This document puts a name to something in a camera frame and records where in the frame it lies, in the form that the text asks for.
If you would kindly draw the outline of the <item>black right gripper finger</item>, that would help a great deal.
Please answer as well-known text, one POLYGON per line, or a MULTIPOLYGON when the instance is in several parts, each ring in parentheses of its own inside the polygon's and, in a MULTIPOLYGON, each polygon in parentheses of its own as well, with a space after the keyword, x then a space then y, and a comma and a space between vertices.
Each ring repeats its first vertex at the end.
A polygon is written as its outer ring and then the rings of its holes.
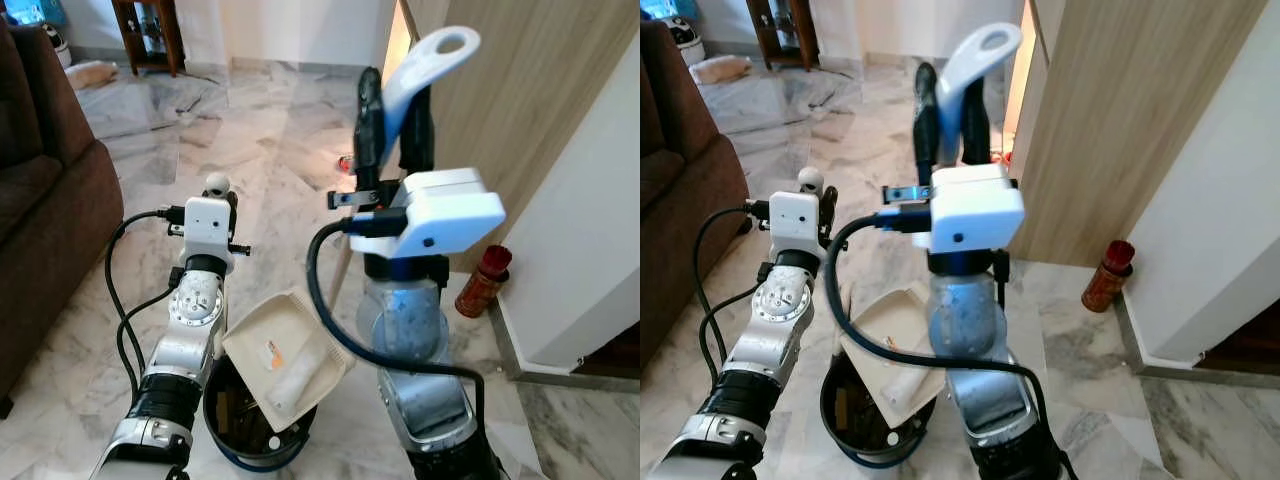
POLYGON ((915 111, 911 123, 911 145, 920 186, 931 186, 931 177, 940 151, 940 106, 936 96, 937 73, 923 61, 914 79, 915 111))
POLYGON ((381 73, 365 68, 357 81, 357 115, 355 122, 356 189, 374 189, 381 174, 387 147, 385 104, 381 95, 381 73))
POLYGON ((984 101, 984 86, 969 84, 963 99, 963 163, 965 165, 991 164, 989 116, 984 101))
POLYGON ((399 129, 399 168, 407 174, 435 169, 435 124, 431 90, 420 90, 410 102, 399 129))

